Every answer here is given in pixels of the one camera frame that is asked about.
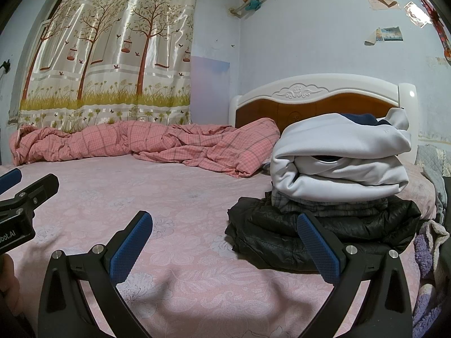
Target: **white fleece fabric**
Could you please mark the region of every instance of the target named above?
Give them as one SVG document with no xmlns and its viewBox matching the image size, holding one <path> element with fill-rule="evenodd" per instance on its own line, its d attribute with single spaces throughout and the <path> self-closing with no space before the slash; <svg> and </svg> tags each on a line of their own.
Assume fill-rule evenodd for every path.
<svg viewBox="0 0 451 338">
<path fill-rule="evenodd" d="M 401 192 L 409 178 L 396 155 L 411 150 L 409 122 L 402 108 L 390 109 L 385 120 L 391 126 L 324 114 L 288 126 L 272 151 L 274 187 L 317 202 L 372 201 Z M 314 158 L 320 155 L 340 159 Z"/>
</svg>

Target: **pillow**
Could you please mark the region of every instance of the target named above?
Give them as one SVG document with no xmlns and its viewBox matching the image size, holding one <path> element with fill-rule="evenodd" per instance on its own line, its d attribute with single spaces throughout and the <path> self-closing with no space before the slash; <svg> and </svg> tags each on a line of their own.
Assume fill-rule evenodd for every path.
<svg viewBox="0 0 451 338">
<path fill-rule="evenodd" d="M 423 169 L 420 166 L 401 162 L 409 176 L 409 184 L 397 196 L 414 201 L 421 211 L 422 220 L 434 220 L 437 213 L 434 185 L 421 174 Z"/>
</svg>

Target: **white headboard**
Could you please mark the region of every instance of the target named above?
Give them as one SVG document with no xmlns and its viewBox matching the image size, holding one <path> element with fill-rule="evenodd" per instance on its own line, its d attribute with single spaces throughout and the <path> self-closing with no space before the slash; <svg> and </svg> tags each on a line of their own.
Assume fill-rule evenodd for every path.
<svg viewBox="0 0 451 338">
<path fill-rule="evenodd" d="M 245 95 L 235 96 L 229 109 L 229 124 L 234 126 L 236 111 L 259 99 L 269 99 L 278 103 L 312 103 L 328 97 L 355 93 L 369 96 L 394 107 L 404 108 L 409 118 L 409 133 L 412 135 L 412 150 L 400 155 L 400 159 L 414 163 L 418 148 L 418 98 L 412 84 L 395 85 L 368 76 L 349 74 L 312 74 L 295 76 L 272 82 L 252 90 Z"/>
</svg>

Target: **bed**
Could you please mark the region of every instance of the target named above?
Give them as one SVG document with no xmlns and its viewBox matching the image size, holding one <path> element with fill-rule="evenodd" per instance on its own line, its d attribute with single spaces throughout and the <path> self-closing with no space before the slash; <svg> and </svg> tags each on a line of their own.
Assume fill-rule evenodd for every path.
<svg viewBox="0 0 451 338">
<path fill-rule="evenodd" d="M 432 184 L 413 165 L 418 141 L 418 102 L 411 84 L 342 74 L 305 75 L 281 80 L 231 100 L 229 124 L 243 126 L 269 117 L 282 131 L 296 121 L 330 112 L 373 113 L 406 109 L 412 151 L 402 161 L 411 179 L 401 195 L 413 199 L 424 218 L 434 213 Z M 53 173 L 60 189 L 36 212 L 34 240 L 10 252 L 26 305 L 37 326 L 42 281 L 51 253 L 86 252 L 106 243 L 139 211 L 154 219 L 151 239 L 132 272 L 118 289 L 143 326 L 155 338 L 290 338 L 297 337 L 332 290 L 316 274 L 257 270 L 240 259 L 224 235 L 227 210 L 239 197 L 263 197 L 270 177 L 237 179 L 182 164 L 138 161 L 130 155 L 20 167 L 21 185 Z M 0 167 L 6 172 L 9 167 Z M 411 244 L 401 254 L 412 305 L 419 288 L 419 269 Z M 359 293 L 339 333 L 347 331 L 368 283 Z M 87 284 L 87 299 L 99 326 L 111 331 Z"/>
</svg>

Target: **metal screw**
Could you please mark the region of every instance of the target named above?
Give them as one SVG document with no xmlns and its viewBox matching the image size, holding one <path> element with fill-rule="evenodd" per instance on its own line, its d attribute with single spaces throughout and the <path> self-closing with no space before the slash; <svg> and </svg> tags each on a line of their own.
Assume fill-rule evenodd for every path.
<svg viewBox="0 0 451 338">
<path fill-rule="evenodd" d="M 97 244 L 97 245 L 95 245 L 95 246 L 92 248 L 92 252 L 93 252 L 94 254 L 100 254 L 100 253 L 103 252 L 103 249 L 104 249 L 103 245 Z"/>
<path fill-rule="evenodd" d="M 53 259 L 58 259 L 60 256 L 63 255 L 63 252 L 61 250 L 55 250 L 52 254 Z"/>
<path fill-rule="evenodd" d="M 396 258 L 399 257 L 398 252 L 396 250 L 393 250 L 393 249 L 388 252 L 388 255 L 391 256 L 393 259 L 396 259 Z"/>
<path fill-rule="evenodd" d="M 348 246 L 346 247 L 346 251 L 347 251 L 349 254 L 354 255 L 354 254 L 357 253 L 357 248 L 356 248 L 354 245 L 348 245 Z"/>
</svg>

